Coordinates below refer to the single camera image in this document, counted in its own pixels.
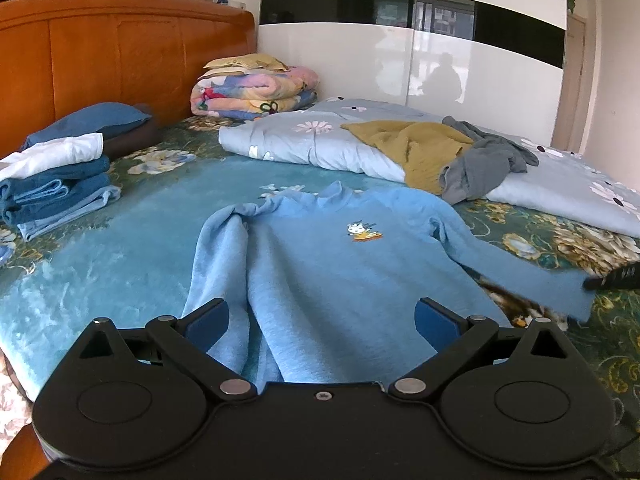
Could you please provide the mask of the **light blue sweatshirt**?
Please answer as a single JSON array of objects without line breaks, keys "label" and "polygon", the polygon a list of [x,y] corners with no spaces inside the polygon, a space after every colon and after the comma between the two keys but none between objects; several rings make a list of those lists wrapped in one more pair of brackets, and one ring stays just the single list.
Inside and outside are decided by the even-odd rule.
[{"label": "light blue sweatshirt", "polygon": [[196,243],[186,310],[228,304],[209,354],[256,385],[382,382],[435,352],[414,311],[508,318],[477,284],[587,321],[581,270],[546,270],[476,238],[454,208],[412,188],[288,191],[215,212]]}]

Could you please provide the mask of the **teal floral bed blanket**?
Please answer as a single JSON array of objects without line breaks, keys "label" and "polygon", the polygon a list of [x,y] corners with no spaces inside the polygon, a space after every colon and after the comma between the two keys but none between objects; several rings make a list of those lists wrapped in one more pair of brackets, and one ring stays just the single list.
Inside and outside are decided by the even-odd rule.
[{"label": "teal floral bed blanket", "polygon": [[[188,296],[196,240],[216,210],[282,191],[320,192],[336,180],[364,191],[398,184],[362,174],[258,162],[226,153],[219,124],[187,119],[157,146],[112,162],[122,198],[25,242],[1,225],[1,351],[23,396],[39,389],[89,321],[117,326],[179,315]],[[454,206],[480,240],[548,269],[578,266],[600,274],[639,260],[634,238],[522,207],[476,200]],[[639,470],[639,292],[597,296],[588,323],[564,322],[570,340],[613,397],[613,455]]]}]

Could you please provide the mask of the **light blue floral quilt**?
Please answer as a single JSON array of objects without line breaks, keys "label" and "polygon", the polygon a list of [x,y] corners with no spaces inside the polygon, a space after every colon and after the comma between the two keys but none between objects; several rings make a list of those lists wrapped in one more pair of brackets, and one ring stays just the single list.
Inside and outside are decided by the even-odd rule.
[{"label": "light blue floral quilt", "polygon": [[[277,113],[242,126],[221,128],[218,140],[226,151],[252,159],[351,171],[405,183],[401,166],[377,148],[359,141],[342,125],[374,120],[441,124],[444,118],[397,104],[333,99],[308,110]],[[519,136],[496,134],[528,148],[538,157],[539,165],[529,166],[527,172],[512,172],[482,198],[638,236],[637,192],[587,166],[576,154]]]}]

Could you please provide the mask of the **wooden door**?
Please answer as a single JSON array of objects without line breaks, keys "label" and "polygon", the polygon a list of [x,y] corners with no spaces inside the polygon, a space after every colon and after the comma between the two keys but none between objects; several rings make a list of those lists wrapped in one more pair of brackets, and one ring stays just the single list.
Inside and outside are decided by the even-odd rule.
[{"label": "wooden door", "polygon": [[567,15],[564,47],[563,80],[552,146],[576,152],[579,148],[578,104],[585,69],[586,22],[573,14]]}]

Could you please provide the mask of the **grey garment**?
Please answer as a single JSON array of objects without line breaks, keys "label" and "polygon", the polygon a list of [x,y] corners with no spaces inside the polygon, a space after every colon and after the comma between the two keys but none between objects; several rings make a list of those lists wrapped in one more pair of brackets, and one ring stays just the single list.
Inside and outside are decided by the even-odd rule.
[{"label": "grey garment", "polygon": [[512,172],[527,172],[539,165],[538,157],[512,140],[446,116],[442,124],[472,140],[471,147],[442,167],[440,197],[450,205],[477,200],[498,188]]}]

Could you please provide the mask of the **mustard yellow garment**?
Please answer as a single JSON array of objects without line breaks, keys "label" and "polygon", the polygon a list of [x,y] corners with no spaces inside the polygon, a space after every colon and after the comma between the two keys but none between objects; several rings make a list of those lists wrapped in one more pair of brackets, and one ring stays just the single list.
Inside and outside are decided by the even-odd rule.
[{"label": "mustard yellow garment", "polygon": [[374,120],[349,122],[342,128],[401,166],[410,188],[434,195],[442,194],[442,168],[474,144],[465,134],[439,122]]}]

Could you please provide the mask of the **light blue folded garment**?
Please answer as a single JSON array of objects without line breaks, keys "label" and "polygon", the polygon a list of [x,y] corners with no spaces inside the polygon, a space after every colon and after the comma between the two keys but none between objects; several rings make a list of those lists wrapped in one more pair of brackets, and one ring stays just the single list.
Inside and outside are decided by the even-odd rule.
[{"label": "light blue folded garment", "polygon": [[119,200],[120,194],[122,194],[122,191],[119,186],[112,184],[104,186],[104,188],[99,188],[96,192],[80,200],[76,205],[70,206],[58,214],[40,220],[19,223],[17,229],[20,231],[22,239],[25,242],[29,242],[86,214],[91,214],[93,211],[106,207],[109,203]]}]

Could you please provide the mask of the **dark brown pillow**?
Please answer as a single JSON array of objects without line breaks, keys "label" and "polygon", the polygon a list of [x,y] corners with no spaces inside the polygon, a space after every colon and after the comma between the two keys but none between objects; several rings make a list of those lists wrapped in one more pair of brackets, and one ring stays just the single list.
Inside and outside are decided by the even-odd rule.
[{"label": "dark brown pillow", "polygon": [[163,130],[157,125],[152,108],[145,104],[137,104],[136,109],[149,115],[150,118],[137,128],[104,141],[103,154],[109,160],[126,157],[159,144],[163,140]]}]

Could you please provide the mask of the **dark blue folded garment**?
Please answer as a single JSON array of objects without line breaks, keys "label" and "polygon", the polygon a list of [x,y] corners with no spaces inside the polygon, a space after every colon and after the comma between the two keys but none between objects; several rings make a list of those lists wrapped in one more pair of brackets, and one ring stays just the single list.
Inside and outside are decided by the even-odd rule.
[{"label": "dark blue folded garment", "polygon": [[62,214],[109,186],[108,168],[110,160],[101,156],[91,162],[51,168],[24,179],[6,178],[1,181],[1,220],[17,226]]}]

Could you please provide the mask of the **white folded shirt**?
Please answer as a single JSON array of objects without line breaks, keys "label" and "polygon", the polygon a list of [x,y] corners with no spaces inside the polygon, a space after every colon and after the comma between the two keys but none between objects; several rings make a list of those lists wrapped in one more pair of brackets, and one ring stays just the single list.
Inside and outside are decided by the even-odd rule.
[{"label": "white folded shirt", "polygon": [[102,156],[103,147],[104,137],[99,132],[37,143],[2,158],[0,179],[25,179],[49,169],[92,162]]}]

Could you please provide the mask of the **blue pillow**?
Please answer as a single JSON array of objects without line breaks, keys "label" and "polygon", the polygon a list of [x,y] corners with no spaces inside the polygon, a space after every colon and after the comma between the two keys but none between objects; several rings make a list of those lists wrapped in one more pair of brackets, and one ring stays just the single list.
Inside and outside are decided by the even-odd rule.
[{"label": "blue pillow", "polygon": [[102,133],[105,140],[120,136],[144,125],[152,118],[137,107],[117,102],[103,102],[76,110],[50,126],[30,134],[21,150],[54,139],[72,138],[88,133]]}]

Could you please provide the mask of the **colourful folded blanket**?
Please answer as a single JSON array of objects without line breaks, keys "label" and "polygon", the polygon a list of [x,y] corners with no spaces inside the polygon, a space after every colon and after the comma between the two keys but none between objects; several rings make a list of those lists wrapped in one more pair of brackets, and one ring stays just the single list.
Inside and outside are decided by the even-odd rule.
[{"label": "colourful folded blanket", "polygon": [[318,83],[318,75],[306,67],[208,70],[194,84],[191,112],[233,120],[292,112],[316,102]]}]

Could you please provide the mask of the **white glossy wardrobe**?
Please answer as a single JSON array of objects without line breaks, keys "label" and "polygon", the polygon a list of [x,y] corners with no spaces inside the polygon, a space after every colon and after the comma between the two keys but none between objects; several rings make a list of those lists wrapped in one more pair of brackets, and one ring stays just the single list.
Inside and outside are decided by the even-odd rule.
[{"label": "white glossy wardrobe", "polygon": [[260,0],[258,46],[322,99],[407,105],[549,143],[566,0]]}]

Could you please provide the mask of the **beige pillow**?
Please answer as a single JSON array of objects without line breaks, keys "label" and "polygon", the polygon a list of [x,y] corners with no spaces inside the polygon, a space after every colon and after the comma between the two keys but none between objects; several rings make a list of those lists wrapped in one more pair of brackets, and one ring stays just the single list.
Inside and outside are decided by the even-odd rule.
[{"label": "beige pillow", "polygon": [[216,58],[204,65],[206,70],[219,70],[220,68],[242,68],[242,70],[273,70],[285,72],[288,66],[265,53],[251,53],[241,56],[229,56],[228,58]]}]

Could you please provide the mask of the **orange wooden headboard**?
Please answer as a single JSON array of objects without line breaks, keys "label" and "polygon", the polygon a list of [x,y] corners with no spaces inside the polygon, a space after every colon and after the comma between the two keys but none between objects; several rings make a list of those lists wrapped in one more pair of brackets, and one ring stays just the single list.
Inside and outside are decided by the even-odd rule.
[{"label": "orange wooden headboard", "polygon": [[11,0],[1,6],[1,153],[99,102],[191,114],[207,62],[256,49],[253,14],[198,0]]}]

